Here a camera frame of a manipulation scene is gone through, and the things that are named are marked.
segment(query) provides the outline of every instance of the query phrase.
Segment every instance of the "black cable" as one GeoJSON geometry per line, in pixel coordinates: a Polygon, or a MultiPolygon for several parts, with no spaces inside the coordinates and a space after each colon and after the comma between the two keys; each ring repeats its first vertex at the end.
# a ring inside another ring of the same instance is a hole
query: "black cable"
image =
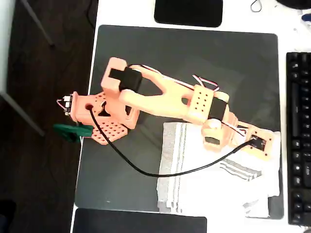
{"type": "Polygon", "coordinates": [[[261,0],[255,0],[255,1],[253,1],[253,3],[251,4],[251,11],[254,12],[254,13],[258,13],[258,12],[260,12],[261,10],[262,10],[261,0]],[[260,6],[260,9],[257,10],[257,11],[255,11],[255,10],[253,10],[253,5],[254,5],[257,1],[258,1],[259,6],[260,6]]]}
{"type": "Polygon", "coordinates": [[[106,139],[106,141],[108,142],[108,144],[112,147],[112,149],[118,153],[119,156],[121,156],[122,159],[124,159],[133,169],[135,169],[136,171],[138,171],[139,173],[145,175],[145,176],[150,176],[150,177],[173,177],[173,176],[181,176],[181,175],[186,175],[186,174],[189,174],[189,173],[192,173],[192,172],[195,172],[195,171],[199,171],[199,170],[202,170],[204,168],[208,168],[220,161],[222,161],[223,159],[225,159],[226,157],[236,153],[237,151],[239,151],[240,149],[242,149],[243,147],[247,146],[247,145],[250,145],[253,141],[252,140],[249,140],[247,142],[244,142],[243,144],[237,146],[236,148],[234,148],[231,152],[229,152],[228,154],[226,154],[225,156],[217,159],[216,161],[210,163],[210,164],[207,164],[207,165],[204,165],[204,166],[201,166],[201,167],[198,167],[198,168],[195,168],[195,169],[192,169],[192,170],[189,170],[189,171],[183,171],[183,172],[179,172],[179,173],[175,173],[175,174],[165,174],[165,175],[162,175],[162,174],[153,174],[153,173],[149,173],[149,172],[146,172],[146,171],[143,171],[141,170],[139,167],[137,167],[135,164],[133,164],[121,151],[119,151],[119,149],[108,139],[108,137],[104,134],[104,132],[102,131],[100,125],[97,123],[96,119],[95,119],[95,116],[92,112],[92,108],[93,106],[90,106],[88,108],[91,116],[92,116],[92,119],[97,127],[97,129],[99,130],[99,132],[101,133],[101,135],[106,139]]]}

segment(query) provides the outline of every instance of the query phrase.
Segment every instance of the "perforated plate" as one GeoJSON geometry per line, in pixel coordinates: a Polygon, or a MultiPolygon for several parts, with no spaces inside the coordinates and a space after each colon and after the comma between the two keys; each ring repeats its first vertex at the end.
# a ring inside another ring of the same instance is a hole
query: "perforated plate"
{"type": "MultiPolygon", "coordinates": [[[[127,135],[127,128],[115,120],[112,117],[98,117],[97,118],[99,125],[101,126],[104,134],[109,138],[111,142],[127,135]]],[[[105,140],[104,136],[101,135],[97,127],[95,126],[92,133],[92,138],[102,145],[107,145],[108,142],[105,140]]]]}
{"type": "Polygon", "coordinates": [[[203,124],[208,117],[213,97],[214,92],[212,90],[195,85],[188,115],[185,120],[198,125],[203,124]]]}

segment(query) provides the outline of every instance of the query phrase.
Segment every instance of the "black keyboard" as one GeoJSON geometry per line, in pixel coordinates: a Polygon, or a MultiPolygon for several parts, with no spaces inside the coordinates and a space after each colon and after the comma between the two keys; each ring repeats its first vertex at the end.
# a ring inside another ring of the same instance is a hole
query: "black keyboard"
{"type": "Polygon", "coordinates": [[[286,62],[288,219],[311,226],[311,53],[289,52],[286,62]]]}

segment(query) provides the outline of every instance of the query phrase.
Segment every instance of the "red and white wire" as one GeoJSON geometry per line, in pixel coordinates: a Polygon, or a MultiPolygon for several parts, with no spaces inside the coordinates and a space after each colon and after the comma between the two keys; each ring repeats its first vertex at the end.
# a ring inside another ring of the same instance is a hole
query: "red and white wire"
{"type": "Polygon", "coordinates": [[[62,101],[62,99],[58,99],[58,100],[56,101],[56,103],[57,103],[62,109],[66,110],[66,108],[60,103],[60,101],[62,101]]]}
{"type": "Polygon", "coordinates": [[[245,137],[246,136],[246,132],[242,132],[239,128],[227,123],[227,122],[224,122],[222,121],[222,123],[228,127],[230,127],[231,129],[233,129],[234,131],[236,131],[238,134],[240,134],[241,136],[245,137]]]}
{"type": "Polygon", "coordinates": [[[215,83],[215,82],[213,82],[213,81],[210,81],[210,80],[203,79],[203,78],[201,78],[201,77],[198,77],[198,76],[196,76],[195,74],[193,74],[192,76],[193,76],[195,79],[199,79],[199,80],[201,80],[201,81],[204,82],[204,83],[208,83],[208,84],[211,84],[211,85],[215,86],[216,88],[215,88],[213,91],[218,91],[218,90],[219,90],[219,86],[218,86],[217,83],[215,83]]]}
{"type": "MultiPolygon", "coordinates": [[[[166,78],[166,79],[172,80],[172,81],[174,81],[175,83],[181,84],[181,85],[183,85],[183,86],[185,86],[185,87],[187,87],[187,88],[189,88],[189,89],[191,89],[191,90],[194,90],[194,86],[193,86],[193,85],[190,85],[190,84],[185,83],[185,82],[183,82],[183,81],[180,81],[180,80],[171,78],[171,77],[169,77],[169,76],[166,76],[166,75],[162,74],[160,71],[158,71],[158,70],[156,70],[156,69],[154,69],[154,68],[152,68],[152,67],[149,67],[149,66],[147,66],[147,65],[141,65],[141,66],[144,67],[144,68],[146,68],[146,69],[152,70],[152,71],[154,71],[154,72],[156,72],[156,73],[162,75],[162,76],[163,76],[164,78],[166,78]]],[[[219,86],[217,85],[217,83],[215,83],[215,82],[213,82],[213,81],[209,81],[209,80],[203,79],[203,78],[201,78],[201,77],[196,76],[195,74],[193,75],[193,78],[195,78],[196,81],[197,81],[201,86],[204,86],[204,84],[203,84],[202,82],[205,82],[205,83],[208,83],[208,84],[211,84],[211,85],[216,86],[216,88],[215,88],[213,91],[218,91],[218,90],[219,90],[219,86]]]]}

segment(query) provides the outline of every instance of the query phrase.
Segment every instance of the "white towel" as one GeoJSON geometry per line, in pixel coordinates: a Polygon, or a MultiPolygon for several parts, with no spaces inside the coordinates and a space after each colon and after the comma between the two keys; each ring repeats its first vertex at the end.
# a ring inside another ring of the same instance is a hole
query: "white towel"
{"type": "MultiPolygon", "coordinates": [[[[191,216],[268,217],[268,197],[279,195],[280,133],[271,160],[265,162],[239,151],[209,168],[191,174],[159,178],[160,212],[191,216]]],[[[201,126],[164,123],[160,174],[190,170],[211,163],[233,150],[220,153],[203,146],[201,126]]]]}

